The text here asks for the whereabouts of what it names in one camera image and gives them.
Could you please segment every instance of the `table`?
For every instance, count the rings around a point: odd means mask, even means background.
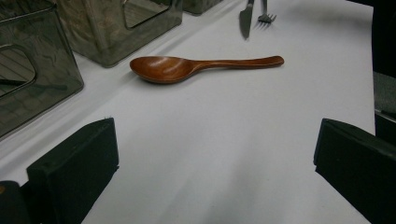
[[[25,168],[90,122],[112,117],[120,169],[90,223],[368,223],[324,178],[313,156],[321,119],[374,133],[371,7],[278,0],[269,27],[238,27],[246,1],[224,0],[105,69],[76,54],[82,92],[0,142],[0,179]],[[213,69],[152,85],[132,58],[195,60],[281,55],[264,70]]]

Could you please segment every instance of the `fork handle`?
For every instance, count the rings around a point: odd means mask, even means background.
[[[267,0],[262,0],[262,13],[267,14]]]

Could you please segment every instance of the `utensil holder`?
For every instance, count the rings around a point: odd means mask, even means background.
[[[182,21],[182,0],[52,0],[73,51],[112,67]]]
[[[83,88],[56,6],[0,0],[0,137]]]
[[[183,10],[199,16],[219,2],[221,0],[183,0]]]

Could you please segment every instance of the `spoon bowl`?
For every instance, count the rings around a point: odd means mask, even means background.
[[[191,77],[197,71],[214,68],[266,68],[284,63],[280,56],[250,60],[195,61],[177,57],[149,56],[131,60],[130,67],[143,79],[162,84],[171,84]]]

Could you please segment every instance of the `spoon handle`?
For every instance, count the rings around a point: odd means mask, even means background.
[[[264,68],[274,67],[283,64],[285,61],[280,56],[273,56],[260,59],[249,60],[213,60],[195,61],[197,68],[229,67],[229,68]]]

